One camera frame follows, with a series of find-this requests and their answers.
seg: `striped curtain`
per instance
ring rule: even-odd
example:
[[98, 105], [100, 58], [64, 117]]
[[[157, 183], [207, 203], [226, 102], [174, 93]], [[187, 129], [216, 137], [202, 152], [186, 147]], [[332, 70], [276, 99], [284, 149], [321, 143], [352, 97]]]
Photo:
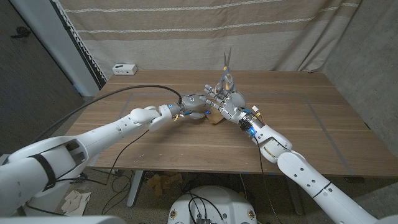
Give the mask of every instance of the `striped curtain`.
[[61, 0], [107, 77], [141, 70], [314, 71], [361, 0]]

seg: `wire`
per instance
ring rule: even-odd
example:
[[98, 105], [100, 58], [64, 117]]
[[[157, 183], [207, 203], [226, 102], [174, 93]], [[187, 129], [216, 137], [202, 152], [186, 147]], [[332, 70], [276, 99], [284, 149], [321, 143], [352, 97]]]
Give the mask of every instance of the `wire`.
[[197, 207], [198, 213], [199, 213], [199, 215], [200, 215], [200, 217], [201, 217], [201, 213], [200, 213], [200, 211], [199, 211], [199, 208], [198, 208], [198, 205], [197, 205], [196, 201], [194, 200], [193, 203], [195, 203], [195, 206]]
[[[189, 190], [188, 192], [189, 192], [189, 194], [188, 194], [188, 193], [186, 193], [186, 194], [187, 194], [187, 195], [191, 195], [191, 198], [193, 198], [192, 195], [195, 196], [195, 197], [199, 197], [199, 196], [197, 196], [197, 195], [195, 195], [195, 194], [192, 194], [190, 190]], [[203, 202], [203, 200], [202, 200], [201, 198], [199, 198], [199, 199], [201, 200], [201, 202], [202, 202], [202, 204], [203, 204], [203, 208], [205, 208], [205, 218], [207, 218], [206, 205], [205, 205], [205, 203]]]
[[60, 179], [60, 180], [56, 180], [55, 182], [61, 182], [61, 181], [66, 181], [66, 180], [83, 180], [83, 181], [91, 181], [97, 184], [101, 184], [101, 185], [106, 185], [105, 183], [102, 183], [100, 181], [97, 180], [91, 180], [91, 179], [82, 179], [82, 178], [66, 178], [66, 179]]
[[260, 114], [261, 120], [262, 120], [262, 124], [266, 125], [266, 122], [264, 121], [264, 118], [262, 117], [262, 115]]
[[256, 138], [254, 138], [254, 139], [256, 140], [256, 142], [257, 142], [257, 147], [259, 148], [262, 181], [263, 181], [264, 187], [265, 187], [265, 189], [266, 189], [266, 195], [267, 195], [269, 204], [271, 205], [272, 211], [274, 212], [274, 215], [275, 215], [276, 219], [278, 220], [279, 223], [282, 223], [282, 222], [280, 221], [278, 215], [277, 215], [276, 212], [275, 212], [274, 206], [272, 205], [272, 202], [271, 202], [271, 198], [269, 197], [269, 194], [268, 194], [268, 188], [267, 188], [267, 184], [266, 184], [266, 178], [264, 177], [264, 169], [262, 168], [262, 160], [261, 160], [262, 155], [261, 155], [261, 149], [260, 149], [259, 141], [257, 141]]
[[221, 221], [223, 221], [223, 223], [224, 223], [223, 216], [221, 215], [221, 212], [218, 210], [218, 208], [216, 207], [216, 205], [214, 205], [211, 201], [209, 201], [209, 200], [207, 200], [207, 199], [205, 199], [205, 198], [203, 198], [203, 197], [194, 197], [194, 198], [192, 198], [192, 199], [188, 202], [189, 214], [191, 215], [191, 219], [192, 219], [192, 221], [194, 222], [194, 224], [197, 224], [197, 223], [196, 223], [196, 222], [194, 221], [194, 219], [193, 219], [193, 215], [192, 215], [192, 211], [191, 211], [191, 206], [190, 206], [190, 205], [191, 205], [192, 200], [194, 200], [194, 199], [196, 199], [196, 198], [203, 199], [203, 200], [207, 201], [208, 203], [210, 203], [210, 204], [216, 209], [216, 211], [217, 211], [218, 214], [220, 215]]
[[48, 214], [51, 214], [51, 215], [60, 215], [60, 216], [64, 216], [64, 215], [59, 214], [59, 213], [56, 213], [56, 212], [50, 212], [50, 211], [46, 211], [46, 210], [42, 210], [42, 209], [39, 209], [39, 208], [30, 206], [28, 202], [26, 202], [26, 207], [31, 208], [31, 209], [36, 210], [36, 211], [39, 211], [39, 212], [48, 213]]
[[[130, 177], [128, 177], [128, 176], [126, 176], [126, 175], [121, 175], [120, 177], [117, 177], [117, 178], [115, 178], [115, 179], [112, 181], [112, 185], [111, 185], [111, 186], [112, 186], [112, 190], [113, 190], [113, 192], [116, 192], [116, 194], [113, 195], [113, 197], [111, 197], [111, 199], [109, 199], [109, 200], [106, 202], [104, 208], [102, 209], [101, 215], [105, 215], [108, 211], [110, 211], [113, 207], [115, 207], [115, 206], [118, 205], [120, 202], [122, 202], [122, 201], [129, 195], [129, 193], [127, 193], [120, 201], [118, 201], [117, 203], [115, 203], [114, 205], [112, 205], [110, 208], [108, 208], [107, 211], [105, 211], [106, 206], [112, 201], [112, 199], [114, 199], [114, 198], [115, 198], [116, 196], [118, 196], [119, 194], [121, 194], [121, 193], [123, 193], [123, 192], [125, 192], [125, 191], [128, 191], [128, 190], [131, 188], [131, 178], [132, 178], [132, 174], [133, 174], [133, 171], [131, 171]], [[120, 179], [121, 177], [127, 177], [128, 180], [129, 180], [129, 182], [123, 187], [123, 189], [121, 189], [121, 190], [115, 190], [115, 189], [113, 188], [113, 184], [114, 184], [114, 182], [115, 182], [116, 180]]]
[[163, 89], [165, 89], [165, 90], [169, 90], [169, 91], [175, 93], [175, 94], [178, 96], [178, 103], [179, 103], [179, 104], [182, 103], [182, 97], [181, 97], [181, 95], [180, 95], [177, 91], [175, 91], [175, 90], [173, 90], [173, 89], [171, 89], [171, 88], [169, 88], [169, 87], [162, 86], [162, 85], [136, 85], [136, 86], [129, 86], [129, 87], [121, 88], [121, 89], [115, 90], [115, 91], [113, 91], [113, 92], [111, 92], [111, 93], [108, 93], [108, 94], [105, 94], [105, 95], [103, 95], [103, 96], [100, 96], [100, 97], [98, 97], [97, 99], [95, 99], [95, 100], [93, 100], [93, 101], [91, 101], [91, 102], [89, 102], [89, 103], [85, 103], [84, 105], [79, 106], [77, 109], [75, 109], [75, 110], [73, 110], [72, 112], [68, 113], [68, 114], [65, 115], [63, 118], [61, 118], [61, 119], [59, 119], [58, 121], [54, 122], [49, 128], [47, 128], [46, 130], [42, 131], [35, 139], [33, 139], [33, 141], [31, 142], [31, 144], [37, 142], [41, 137], [43, 137], [43, 135], [44, 135], [45, 133], [47, 133], [48, 131], [50, 131], [52, 128], [56, 127], [56, 125], [60, 124], [62, 121], [65, 121], [66, 119], [68, 119], [70, 116], [72, 116], [73, 114], [75, 114], [77, 111], [80, 111], [81, 109], [86, 108], [87, 106], [89, 106], [89, 105], [91, 105], [91, 104], [93, 104], [93, 103], [95, 103], [95, 102], [97, 102], [97, 101], [99, 101], [99, 100], [102, 100], [103, 98], [106, 98], [106, 97], [108, 97], [108, 96], [111, 96], [111, 95], [113, 95], [113, 94], [120, 93], [120, 92], [126, 91], [126, 90], [132, 90], [132, 89], [135, 89], [135, 88], [152, 88], [152, 87], [153, 87], [153, 88], [163, 88]]
[[244, 190], [244, 198], [248, 199], [248, 193], [246, 192], [246, 186], [244, 185], [242, 174], [239, 174], [242, 180], [243, 190]]
[[[127, 147], [129, 147], [132, 143], [136, 142], [138, 139], [140, 139], [141, 137], [143, 137], [148, 131], [149, 131], [149, 129], [146, 130], [146, 131], [144, 132], [144, 134], [141, 134], [138, 138], [136, 138], [135, 140], [133, 140], [132, 142], [130, 142], [126, 147], [124, 147], [124, 149], [122, 149], [122, 151], [119, 152], [119, 155], [118, 155], [117, 158], [114, 160], [114, 163], [113, 163], [113, 165], [112, 165], [111, 170], [113, 170], [113, 168], [114, 168], [114, 166], [116, 165], [116, 162], [118, 161], [118, 159], [119, 159], [120, 155], [122, 154], [122, 152], [123, 152], [124, 150], [126, 150]], [[111, 173], [108, 174], [108, 178], [106, 179], [106, 182], [107, 182], [107, 183], [108, 183], [110, 177], [111, 177]]]

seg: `table top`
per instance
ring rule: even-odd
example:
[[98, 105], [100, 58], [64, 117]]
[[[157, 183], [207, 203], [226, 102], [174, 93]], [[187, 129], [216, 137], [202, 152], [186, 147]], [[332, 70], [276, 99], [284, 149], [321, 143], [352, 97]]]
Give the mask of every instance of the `table top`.
[[[397, 177], [398, 161], [366, 126], [355, 110], [322, 73], [232, 71], [235, 87], [256, 105], [266, 123], [283, 134], [293, 149], [323, 175]], [[182, 95], [215, 86], [222, 71], [140, 70], [132, 76], [112, 76], [98, 96], [131, 86], [156, 84]], [[81, 114], [67, 135], [77, 135], [112, 123], [134, 108], [175, 103], [173, 93], [158, 88], [120, 92], [96, 102]], [[110, 168], [129, 136], [103, 151], [90, 166]], [[281, 174], [262, 158], [264, 172]], [[116, 169], [185, 172], [261, 173], [259, 150], [237, 124], [205, 118], [179, 118], [149, 131], [120, 156]]]

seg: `scissors blade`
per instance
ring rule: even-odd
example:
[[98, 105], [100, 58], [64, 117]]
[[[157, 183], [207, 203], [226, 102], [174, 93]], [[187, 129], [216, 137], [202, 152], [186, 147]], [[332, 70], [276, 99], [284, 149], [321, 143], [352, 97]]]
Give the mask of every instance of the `scissors blade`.
[[231, 51], [232, 51], [232, 46], [229, 48], [228, 60], [226, 61], [225, 66], [229, 66], [229, 60], [231, 59]]
[[226, 67], [227, 66], [227, 63], [226, 63], [226, 55], [225, 55], [225, 52], [224, 52], [224, 67]]

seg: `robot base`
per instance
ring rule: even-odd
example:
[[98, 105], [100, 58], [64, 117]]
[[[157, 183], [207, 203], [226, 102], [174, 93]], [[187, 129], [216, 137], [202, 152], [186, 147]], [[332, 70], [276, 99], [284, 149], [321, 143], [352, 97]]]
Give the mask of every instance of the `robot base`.
[[[217, 209], [220, 211], [221, 215], [224, 218], [224, 223], [242, 223], [242, 224], [256, 224], [256, 214], [254, 213], [254, 209], [252, 205], [240, 194], [236, 193], [231, 189], [227, 189], [225, 187], [220, 186], [202, 186], [197, 187], [191, 190], [191, 194], [197, 195], [199, 197], [203, 197], [209, 201], [211, 201]], [[188, 203], [192, 199], [189, 192], [187, 194], [182, 195], [179, 199], [177, 199], [172, 208], [170, 209], [168, 224], [189, 224], [193, 223], [191, 216], [189, 214]], [[205, 208], [200, 199], [195, 199], [196, 204], [198, 205], [199, 211], [201, 213], [201, 218], [205, 218]], [[198, 223], [217, 223], [222, 224], [220, 215], [217, 210], [206, 200], [203, 200], [206, 206], [207, 211], [207, 219], [202, 220]], [[198, 209], [195, 203], [191, 202], [190, 205], [192, 215], [195, 221], [198, 218]]]

